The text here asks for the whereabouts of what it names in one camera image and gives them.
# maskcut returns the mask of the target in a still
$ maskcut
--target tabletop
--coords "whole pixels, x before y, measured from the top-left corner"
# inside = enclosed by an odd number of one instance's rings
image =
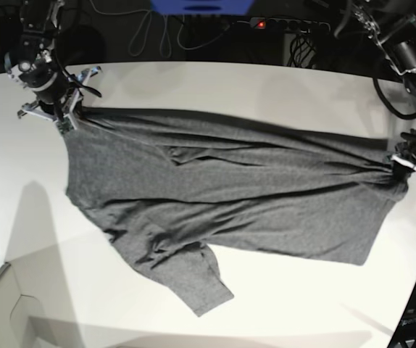
[[[368,138],[394,139],[411,126],[385,110],[370,79],[353,75],[203,62],[101,67],[91,85],[104,97],[86,94],[85,105],[188,109]],[[394,101],[409,100],[402,86],[385,85]],[[416,282],[416,174],[361,267],[213,246],[235,299],[198,318],[129,268],[71,205],[61,136],[45,120],[16,117],[32,99],[0,75],[0,258],[58,337],[84,347],[388,345]]]

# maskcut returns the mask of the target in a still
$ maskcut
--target dark background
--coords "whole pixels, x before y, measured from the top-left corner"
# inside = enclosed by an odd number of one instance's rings
[[[102,12],[129,12],[150,9],[147,0],[93,0]],[[182,38],[186,46],[197,46],[207,42],[224,31],[226,25],[236,20],[251,17],[282,16],[301,20],[315,20],[330,23],[332,28],[341,19],[338,8],[344,8],[345,1],[332,1],[335,11],[322,11],[310,4],[310,0],[256,0],[245,17],[186,16]],[[5,52],[18,45],[21,33],[18,9],[20,0],[0,0],[0,73],[4,71]],[[96,13],[90,0],[67,0],[62,21],[63,35],[58,44],[59,55],[68,65],[101,62],[135,61],[212,61],[243,62],[251,64],[284,65],[283,33],[269,30],[255,30],[248,25],[232,25],[219,40],[196,51],[184,51],[176,44],[176,35],[181,27],[181,16],[169,17],[168,29],[172,43],[172,55],[164,58],[159,45],[164,29],[162,16],[154,13],[149,27],[145,49],[138,57],[128,53],[131,38],[138,31],[145,15],[143,12],[121,16],[105,16]],[[388,70],[376,72],[374,61],[380,52],[361,33],[357,23],[351,22],[336,40],[328,35],[313,35],[311,39],[320,52],[318,69],[356,75],[391,78]],[[143,43],[143,32],[134,42],[134,51]]]

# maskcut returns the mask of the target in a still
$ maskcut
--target robotic arm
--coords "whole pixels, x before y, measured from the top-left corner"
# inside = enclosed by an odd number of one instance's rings
[[[416,98],[416,16],[412,14],[415,3],[416,0],[359,0],[349,1],[348,6],[408,93]],[[381,17],[379,13],[376,19],[375,11],[395,15]],[[377,78],[373,80],[380,99],[392,113],[403,120],[416,119],[416,113],[403,115],[394,109],[383,95]],[[405,142],[397,146],[398,154],[391,159],[416,171],[416,129],[402,133],[402,138]]]
[[[101,96],[94,88],[85,86],[99,72],[99,67],[84,70],[76,77],[58,60],[56,42],[64,5],[64,0],[25,0],[20,10],[23,25],[20,43],[5,55],[9,77],[36,95],[34,102],[22,106],[18,117],[32,114],[51,120],[61,133],[78,126],[80,88]]]

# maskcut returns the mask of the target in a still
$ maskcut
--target power strip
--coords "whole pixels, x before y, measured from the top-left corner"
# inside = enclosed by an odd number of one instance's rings
[[[329,23],[288,18],[253,17],[250,19],[250,27],[257,30],[270,30],[281,33],[308,34],[317,31],[330,33]]]

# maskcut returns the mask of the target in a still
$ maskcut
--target blue device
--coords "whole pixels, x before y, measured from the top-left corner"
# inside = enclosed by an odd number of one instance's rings
[[[152,0],[162,15],[245,15],[254,0]]]

